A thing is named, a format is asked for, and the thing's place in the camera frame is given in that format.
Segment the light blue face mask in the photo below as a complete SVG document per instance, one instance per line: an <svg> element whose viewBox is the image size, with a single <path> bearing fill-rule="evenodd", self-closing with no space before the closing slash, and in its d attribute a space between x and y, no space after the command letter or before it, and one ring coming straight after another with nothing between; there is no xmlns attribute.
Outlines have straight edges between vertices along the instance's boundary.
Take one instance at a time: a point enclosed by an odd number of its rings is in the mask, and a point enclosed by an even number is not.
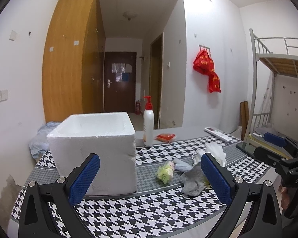
<svg viewBox="0 0 298 238"><path fill-rule="evenodd" d="M180 171L181 173L185 173L189 170L191 170L193 168L192 165L184 162L183 160L180 160L178 158L175 158L173 160L173 163L174 163L174 169L175 171Z"/></svg>

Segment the green tissue pack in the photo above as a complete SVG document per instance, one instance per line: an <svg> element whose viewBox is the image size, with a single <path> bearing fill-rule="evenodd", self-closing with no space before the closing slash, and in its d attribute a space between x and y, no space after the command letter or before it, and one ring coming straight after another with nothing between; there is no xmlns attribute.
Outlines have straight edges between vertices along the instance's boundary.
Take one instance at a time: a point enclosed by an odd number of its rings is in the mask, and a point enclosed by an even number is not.
<svg viewBox="0 0 298 238"><path fill-rule="evenodd" d="M173 178L174 169L174 162L167 161L164 165L158 167L157 179L164 184L169 183Z"/></svg>

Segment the white plastic bag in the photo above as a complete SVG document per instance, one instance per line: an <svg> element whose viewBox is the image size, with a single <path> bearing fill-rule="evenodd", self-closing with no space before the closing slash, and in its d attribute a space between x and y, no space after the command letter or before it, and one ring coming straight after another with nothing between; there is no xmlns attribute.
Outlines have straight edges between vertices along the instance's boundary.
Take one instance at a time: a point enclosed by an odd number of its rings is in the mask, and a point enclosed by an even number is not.
<svg viewBox="0 0 298 238"><path fill-rule="evenodd" d="M226 154L224 153L222 146L215 142L211 142L206 144L205 149L199 149L193 152L193 167L201 161L202 155L205 153L211 153L220 166L225 167L227 165Z"/></svg>

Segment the black smartphone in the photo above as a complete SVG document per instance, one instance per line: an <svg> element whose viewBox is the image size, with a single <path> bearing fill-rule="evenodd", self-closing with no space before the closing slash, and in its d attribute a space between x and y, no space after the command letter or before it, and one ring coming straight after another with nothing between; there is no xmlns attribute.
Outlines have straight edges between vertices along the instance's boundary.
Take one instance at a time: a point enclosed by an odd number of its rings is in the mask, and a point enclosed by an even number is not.
<svg viewBox="0 0 298 238"><path fill-rule="evenodd" d="M236 148L238 148L240 151L244 152L248 156L255 158L254 152L256 147L254 147L253 145L250 145L245 142L240 142L236 144Z"/></svg>

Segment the white styrofoam box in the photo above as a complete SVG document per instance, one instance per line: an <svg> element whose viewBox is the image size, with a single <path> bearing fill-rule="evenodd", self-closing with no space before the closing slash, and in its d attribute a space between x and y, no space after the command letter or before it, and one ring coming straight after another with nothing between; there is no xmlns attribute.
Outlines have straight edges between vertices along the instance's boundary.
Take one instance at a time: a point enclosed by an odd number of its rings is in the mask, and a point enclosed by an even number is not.
<svg viewBox="0 0 298 238"><path fill-rule="evenodd" d="M47 141L60 176L67 177L91 153L100 157L87 196L137 191L135 130L126 112L73 114L47 135Z"/></svg>

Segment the white remote control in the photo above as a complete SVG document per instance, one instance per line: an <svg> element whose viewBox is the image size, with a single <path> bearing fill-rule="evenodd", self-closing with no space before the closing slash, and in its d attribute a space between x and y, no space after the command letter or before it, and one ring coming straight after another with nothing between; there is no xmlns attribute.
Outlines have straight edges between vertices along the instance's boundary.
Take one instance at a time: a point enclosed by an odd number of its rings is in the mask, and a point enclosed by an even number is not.
<svg viewBox="0 0 298 238"><path fill-rule="evenodd" d="M221 132L213 127L205 127L204 131L219 138L220 140L222 140L224 142L231 142L233 140L233 138L231 138L227 134L224 134L223 132Z"/></svg>

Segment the light blue cloth pile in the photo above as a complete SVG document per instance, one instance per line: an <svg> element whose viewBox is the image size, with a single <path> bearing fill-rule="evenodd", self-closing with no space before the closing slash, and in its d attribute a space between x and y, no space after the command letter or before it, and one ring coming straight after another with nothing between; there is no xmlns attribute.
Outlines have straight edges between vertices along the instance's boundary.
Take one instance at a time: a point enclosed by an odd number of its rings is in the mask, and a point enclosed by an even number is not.
<svg viewBox="0 0 298 238"><path fill-rule="evenodd" d="M34 160L38 160L46 151L49 150L49 143L47 141L47 135L52 132L56 127L60 125L60 122L50 121L43 124L30 142L29 150Z"/></svg>

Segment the red snack packet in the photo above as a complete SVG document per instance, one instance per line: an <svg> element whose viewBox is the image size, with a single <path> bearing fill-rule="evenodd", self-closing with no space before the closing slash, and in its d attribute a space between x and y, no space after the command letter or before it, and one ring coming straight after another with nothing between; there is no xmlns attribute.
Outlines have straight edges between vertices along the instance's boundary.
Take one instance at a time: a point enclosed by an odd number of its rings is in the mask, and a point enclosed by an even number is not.
<svg viewBox="0 0 298 238"><path fill-rule="evenodd" d="M175 134L173 133L161 133L156 136L156 140L160 142L171 142L175 138Z"/></svg>

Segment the white red pump bottle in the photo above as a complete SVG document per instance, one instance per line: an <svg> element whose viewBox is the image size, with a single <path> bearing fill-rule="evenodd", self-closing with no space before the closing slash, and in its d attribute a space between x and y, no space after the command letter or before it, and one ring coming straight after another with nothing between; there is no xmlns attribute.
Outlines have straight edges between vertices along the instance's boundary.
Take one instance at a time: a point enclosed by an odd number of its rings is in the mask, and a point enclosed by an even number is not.
<svg viewBox="0 0 298 238"><path fill-rule="evenodd" d="M154 130L154 112L153 105L151 102L151 96L145 96L146 99L145 110L143 113L144 117L144 132L143 141L146 147L153 145L153 130Z"/></svg>

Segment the red fire extinguisher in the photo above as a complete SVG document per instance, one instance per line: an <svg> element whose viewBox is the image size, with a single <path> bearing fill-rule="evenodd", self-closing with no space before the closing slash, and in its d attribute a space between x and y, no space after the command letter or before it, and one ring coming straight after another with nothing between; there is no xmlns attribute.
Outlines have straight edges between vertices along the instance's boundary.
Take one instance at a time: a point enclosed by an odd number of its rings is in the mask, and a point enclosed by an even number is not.
<svg viewBox="0 0 298 238"><path fill-rule="evenodd" d="M137 100L135 103L135 114L140 115L141 114L141 102L140 100Z"/></svg>

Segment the dark brown door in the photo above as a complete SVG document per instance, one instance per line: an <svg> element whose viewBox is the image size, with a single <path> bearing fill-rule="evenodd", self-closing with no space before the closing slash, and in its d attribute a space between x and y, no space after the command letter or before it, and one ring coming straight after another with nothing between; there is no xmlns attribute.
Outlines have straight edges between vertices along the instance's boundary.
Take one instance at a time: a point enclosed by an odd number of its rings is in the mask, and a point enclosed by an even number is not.
<svg viewBox="0 0 298 238"><path fill-rule="evenodd" d="M105 112L135 111L136 60L136 52L105 53Z"/></svg>

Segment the wooden wardrobe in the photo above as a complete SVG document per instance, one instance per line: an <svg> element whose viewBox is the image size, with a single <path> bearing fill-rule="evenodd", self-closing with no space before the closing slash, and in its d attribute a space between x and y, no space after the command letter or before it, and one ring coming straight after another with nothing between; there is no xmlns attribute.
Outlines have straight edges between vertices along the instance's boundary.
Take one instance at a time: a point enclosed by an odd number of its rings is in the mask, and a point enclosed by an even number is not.
<svg viewBox="0 0 298 238"><path fill-rule="evenodd" d="M58 0L42 63L47 122L104 111L105 39L100 0Z"/></svg>

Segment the red hanging bag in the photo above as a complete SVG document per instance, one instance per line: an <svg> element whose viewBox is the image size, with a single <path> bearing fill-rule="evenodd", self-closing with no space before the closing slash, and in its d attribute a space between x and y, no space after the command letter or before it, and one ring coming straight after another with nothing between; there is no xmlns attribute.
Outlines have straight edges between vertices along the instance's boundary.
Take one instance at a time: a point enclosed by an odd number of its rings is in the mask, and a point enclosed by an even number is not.
<svg viewBox="0 0 298 238"><path fill-rule="evenodd" d="M215 72L214 61L211 57L208 48L201 47L194 62L193 69L202 75L208 77L208 91L209 93L221 93L220 78Z"/></svg>

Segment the ceiling lamp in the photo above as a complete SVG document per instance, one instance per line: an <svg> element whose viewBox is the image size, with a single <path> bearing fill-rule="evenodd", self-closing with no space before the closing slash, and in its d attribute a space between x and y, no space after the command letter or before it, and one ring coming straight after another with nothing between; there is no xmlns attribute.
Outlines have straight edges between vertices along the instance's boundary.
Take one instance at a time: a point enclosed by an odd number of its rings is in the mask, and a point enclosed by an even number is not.
<svg viewBox="0 0 298 238"><path fill-rule="evenodd" d="M123 17L126 18L128 21L135 19L137 17L137 13L126 11L123 13Z"/></svg>

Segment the white wall switch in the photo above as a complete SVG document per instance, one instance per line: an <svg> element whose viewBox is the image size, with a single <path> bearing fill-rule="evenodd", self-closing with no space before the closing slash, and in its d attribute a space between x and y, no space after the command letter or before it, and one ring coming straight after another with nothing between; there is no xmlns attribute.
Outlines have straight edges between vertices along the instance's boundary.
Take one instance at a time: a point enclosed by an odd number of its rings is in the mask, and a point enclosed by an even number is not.
<svg viewBox="0 0 298 238"><path fill-rule="evenodd" d="M0 90L0 102L8 100L8 90Z"/></svg>

